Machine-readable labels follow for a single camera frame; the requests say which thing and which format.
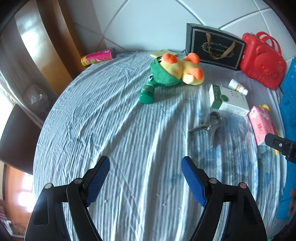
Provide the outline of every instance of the green logo on box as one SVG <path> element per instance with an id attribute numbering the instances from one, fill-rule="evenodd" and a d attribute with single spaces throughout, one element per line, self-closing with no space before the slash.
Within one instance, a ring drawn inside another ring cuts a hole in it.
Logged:
<path id="1" fill-rule="evenodd" d="M 228 102 L 229 101 L 229 99 L 228 99 L 228 97 L 226 95 L 220 95 L 220 98 L 224 102 Z"/>

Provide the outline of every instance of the black box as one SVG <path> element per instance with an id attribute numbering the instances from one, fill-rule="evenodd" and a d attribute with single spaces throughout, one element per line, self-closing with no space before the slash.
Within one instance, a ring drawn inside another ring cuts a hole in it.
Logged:
<path id="1" fill-rule="evenodd" d="M 233 50 L 222 59 L 213 59 L 209 54 L 206 33 L 211 36 L 210 52 L 220 57 L 235 42 Z M 188 23 L 186 30 L 186 54 L 196 53 L 200 62 L 239 70 L 245 42 L 226 31 L 195 23 Z"/>

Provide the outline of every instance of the white bottle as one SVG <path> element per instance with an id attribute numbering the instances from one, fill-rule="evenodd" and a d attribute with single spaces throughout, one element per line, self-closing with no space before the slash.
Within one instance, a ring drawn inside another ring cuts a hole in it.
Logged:
<path id="1" fill-rule="evenodd" d="M 248 94 L 248 90 L 245 87 L 243 87 L 241 84 L 239 84 L 237 81 L 235 81 L 234 79 L 230 81 L 228 88 L 234 91 L 243 93 L 244 95 Z"/>

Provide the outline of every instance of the gold ribbon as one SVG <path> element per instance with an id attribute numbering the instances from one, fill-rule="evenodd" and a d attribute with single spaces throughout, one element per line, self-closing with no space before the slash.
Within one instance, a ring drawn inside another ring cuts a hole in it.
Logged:
<path id="1" fill-rule="evenodd" d="M 206 33 L 205 35 L 207 37 L 207 45 L 208 45 L 208 48 L 209 48 L 209 55 L 211 56 L 212 59 L 225 58 L 235 47 L 235 42 L 233 42 L 232 45 L 230 45 L 230 47 L 228 49 L 226 49 L 225 52 L 220 57 L 217 57 L 217 56 L 211 54 L 211 50 L 210 50 L 211 38 L 212 38 L 211 35 L 209 33 Z"/>

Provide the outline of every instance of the pink cylindrical can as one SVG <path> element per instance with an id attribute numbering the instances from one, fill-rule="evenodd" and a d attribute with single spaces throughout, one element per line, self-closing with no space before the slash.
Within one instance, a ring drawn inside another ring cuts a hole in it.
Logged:
<path id="1" fill-rule="evenodd" d="M 115 49 L 105 49 L 100 52 L 91 53 L 91 54 L 83 56 L 81 58 L 81 63 L 84 66 L 87 66 L 87 65 L 98 63 L 101 61 L 112 60 L 115 57 L 116 57 Z"/>

